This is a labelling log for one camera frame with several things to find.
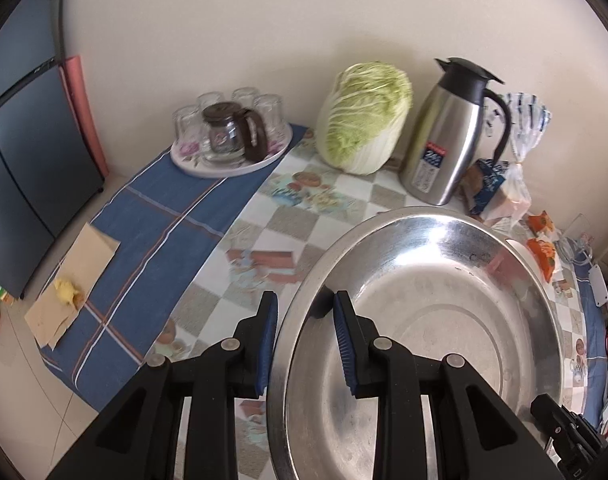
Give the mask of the stainless steel thermos jug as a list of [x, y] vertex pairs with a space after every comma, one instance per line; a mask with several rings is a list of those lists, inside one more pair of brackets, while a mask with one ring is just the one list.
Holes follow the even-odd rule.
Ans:
[[484, 101], [494, 101], [505, 119], [504, 132], [492, 162], [498, 162], [510, 139], [511, 112], [487, 88], [500, 79], [465, 58], [437, 62], [443, 75], [420, 107], [407, 152], [400, 165], [401, 185], [418, 200], [441, 206], [451, 200], [471, 165], [484, 119]]

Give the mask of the patterned plastic tablecloth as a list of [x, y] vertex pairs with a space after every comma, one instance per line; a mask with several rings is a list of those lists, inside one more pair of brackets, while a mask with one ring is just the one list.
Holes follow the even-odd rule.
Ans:
[[265, 289], [287, 307], [342, 234], [412, 198], [391, 168], [344, 176], [294, 128], [293, 148], [253, 174], [201, 179], [168, 153], [142, 168], [92, 218], [118, 241], [77, 320], [44, 364], [101, 410], [152, 354], [196, 356], [252, 310]]

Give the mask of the orange snack packet back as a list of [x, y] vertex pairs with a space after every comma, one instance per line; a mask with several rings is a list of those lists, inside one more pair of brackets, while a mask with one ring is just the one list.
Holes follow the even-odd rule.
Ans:
[[543, 210], [540, 214], [528, 214], [526, 216], [526, 224], [528, 225], [528, 229], [535, 235], [552, 236], [556, 234], [554, 222], [546, 210]]

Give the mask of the bagged sliced bread loaf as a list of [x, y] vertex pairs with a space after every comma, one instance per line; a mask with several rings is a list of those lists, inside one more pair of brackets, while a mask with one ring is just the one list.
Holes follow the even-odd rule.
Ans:
[[511, 112], [507, 146], [512, 159], [497, 162], [490, 158], [476, 159], [464, 174], [460, 188], [471, 217], [485, 226], [507, 221], [512, 228], [532, 204], [523, 176], [523, 162], [542, 140], [551, 113], [535, 94], [509, 92], [500, 97]]

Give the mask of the white power strip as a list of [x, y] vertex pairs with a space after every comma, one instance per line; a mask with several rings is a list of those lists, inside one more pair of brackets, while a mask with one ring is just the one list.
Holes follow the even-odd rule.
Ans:
[[588, 272], [589, 284], [592, 286], [592, 294], [594, 295], [595, 304], [597, 307], [602, 307], [608, 302], [608, 286], [604, 279], [604, 274], [598, 264], [594, 264]]

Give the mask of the brown paper envelope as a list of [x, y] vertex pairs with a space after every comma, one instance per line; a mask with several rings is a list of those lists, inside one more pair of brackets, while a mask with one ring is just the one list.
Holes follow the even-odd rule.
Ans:
[[25, 314], [39, 348], [54, 349], [76, 320], [120, 243], [87, 223], [54, 278]]

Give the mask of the orange snack packet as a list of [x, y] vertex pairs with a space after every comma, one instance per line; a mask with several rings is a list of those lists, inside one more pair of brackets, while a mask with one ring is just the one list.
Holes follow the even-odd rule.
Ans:
[[554, 222], [546, 210], [543, 210], [540, 214], [528, 214], [526, 216], [526, 224], [528, 225], [528, 229], [535, 235], [552, 236], [556, 234]]
[[554, 243], [548, 238], [529, 238], [526, 247], [537, 262], [538, 269], [542, 272], [544, 281], [550, 283], [554, 274], [561, 270], [561, 263], [557, 255]]

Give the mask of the dark blue refrigerator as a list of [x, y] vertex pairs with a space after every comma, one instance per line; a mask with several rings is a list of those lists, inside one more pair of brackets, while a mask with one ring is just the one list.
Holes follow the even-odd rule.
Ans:
[[64, 0], [0, 0], [0, 285], [13, 297], [104, 178], [65, 74]]

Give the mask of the orange snack packet front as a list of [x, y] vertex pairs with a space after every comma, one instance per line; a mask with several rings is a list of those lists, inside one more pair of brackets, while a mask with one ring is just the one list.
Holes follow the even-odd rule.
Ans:
[[548, 238], [529, 238], [526, 247], [537, 262], [538, 269], [542, 272], [544, 281], [550, 283], [554, 274], [561, 270], [561, 263], [557, 255], [554, 243]]

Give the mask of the napa cabbage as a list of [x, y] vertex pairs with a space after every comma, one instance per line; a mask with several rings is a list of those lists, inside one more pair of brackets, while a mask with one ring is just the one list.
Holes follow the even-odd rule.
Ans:
[[412, 107], [412, 86], [392, 64], [357, 63], [339, 73], [315, 127], [316, 150], [329, 166], [366, 176], [393, 154]]

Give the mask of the oval tray with glasses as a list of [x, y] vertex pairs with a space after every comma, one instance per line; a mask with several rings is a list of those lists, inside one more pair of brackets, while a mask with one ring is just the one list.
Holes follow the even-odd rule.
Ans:
[[231, 99], [207, 92], [173, 114], [174, 164], [194, 177], [230, 178], [276, 162], [293, 139], [277, 94], [235, 89]]

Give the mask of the clear glass mug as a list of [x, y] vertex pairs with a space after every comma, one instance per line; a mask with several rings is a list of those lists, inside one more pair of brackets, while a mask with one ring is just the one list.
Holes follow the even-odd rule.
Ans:
[[563, 262], [584, 266], [592, 263], [592, 225], [584, 214], [578, 214], [569, 226], [559, 234], [556, 243]]

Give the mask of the stainless steel round pan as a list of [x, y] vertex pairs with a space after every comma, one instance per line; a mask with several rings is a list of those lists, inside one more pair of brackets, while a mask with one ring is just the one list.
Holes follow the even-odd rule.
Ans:
[[[357, 396], [333, 323], [359, 328]], [[280, 479], [555, 479], [531, 403], [559, 401], [554, 312], [516, 244], [462, 214], [382, 212], [315, 263], [287, 309], [267, 393]]]

